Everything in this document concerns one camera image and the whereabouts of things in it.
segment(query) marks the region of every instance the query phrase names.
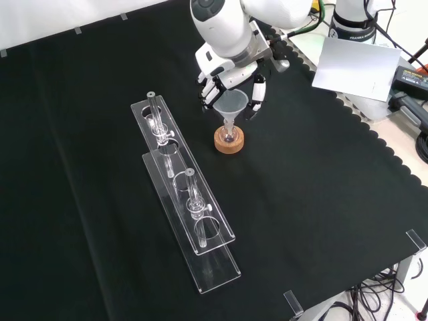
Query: funnel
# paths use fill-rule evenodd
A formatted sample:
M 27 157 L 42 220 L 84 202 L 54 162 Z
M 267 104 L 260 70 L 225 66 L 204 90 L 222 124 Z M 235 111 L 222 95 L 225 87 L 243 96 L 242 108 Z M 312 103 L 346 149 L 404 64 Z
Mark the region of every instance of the funnel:
M 225 126 L 219 128 L 214 136 L 215 146 L 225 154 L 233 154 L 243 147 L 243 132 L 233 124 L 236 116 L 245 109 L 248 96 L 241 90 L 228 90 L 213 105 L 224 117 Z

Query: clear acrylic rack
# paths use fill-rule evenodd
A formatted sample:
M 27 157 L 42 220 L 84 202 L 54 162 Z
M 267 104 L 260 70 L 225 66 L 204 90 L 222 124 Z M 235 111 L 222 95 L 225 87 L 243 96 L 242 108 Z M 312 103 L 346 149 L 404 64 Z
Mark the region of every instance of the clear acrylic rack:
M 144 163 L 201 293 L 241 275 L 227 244 L 235 240 L 162 96 L 131 106 L 150 152 Z

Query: white paper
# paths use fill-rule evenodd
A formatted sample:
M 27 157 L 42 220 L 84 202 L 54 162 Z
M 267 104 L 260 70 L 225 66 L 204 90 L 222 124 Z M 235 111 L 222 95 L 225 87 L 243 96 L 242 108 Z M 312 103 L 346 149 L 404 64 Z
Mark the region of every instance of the white paper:
M 386 102 L 401 50 L 326 38 L 313 87 Z

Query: black cloth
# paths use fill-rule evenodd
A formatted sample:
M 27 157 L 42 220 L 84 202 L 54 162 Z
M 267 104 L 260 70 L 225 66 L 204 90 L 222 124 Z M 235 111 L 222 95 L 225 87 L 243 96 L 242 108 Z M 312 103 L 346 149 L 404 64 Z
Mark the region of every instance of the black cloth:
M 289 48 L 267 102 L 218 153 L 187 0 L 8 50 L 0 60 L 4 320 L 287 320 L 428 241 L 427 189 Z M 236 241 L 242 276 L 200 295 L 141 155 L 130 105 L 161 94 Z

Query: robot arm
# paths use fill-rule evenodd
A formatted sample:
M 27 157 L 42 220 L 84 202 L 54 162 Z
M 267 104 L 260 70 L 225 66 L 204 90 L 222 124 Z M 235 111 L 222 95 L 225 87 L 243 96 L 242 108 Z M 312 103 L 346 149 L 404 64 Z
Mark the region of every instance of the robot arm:
M 202 104 L 212 107 L 225 90 L 254 78 L 253 100 L 249 107 L 260 109 L 265 79 L 258 63 L 273 53 L 250 16 L 281 28 L 298 27 L 308 16 L 312 0 L 191 0 L 191 14 L 206 43 L 196 53 L 201 74 Z
M 312 0 L 241 0 L 243 10 L 260 21 L 282 29 L 303 24 Z

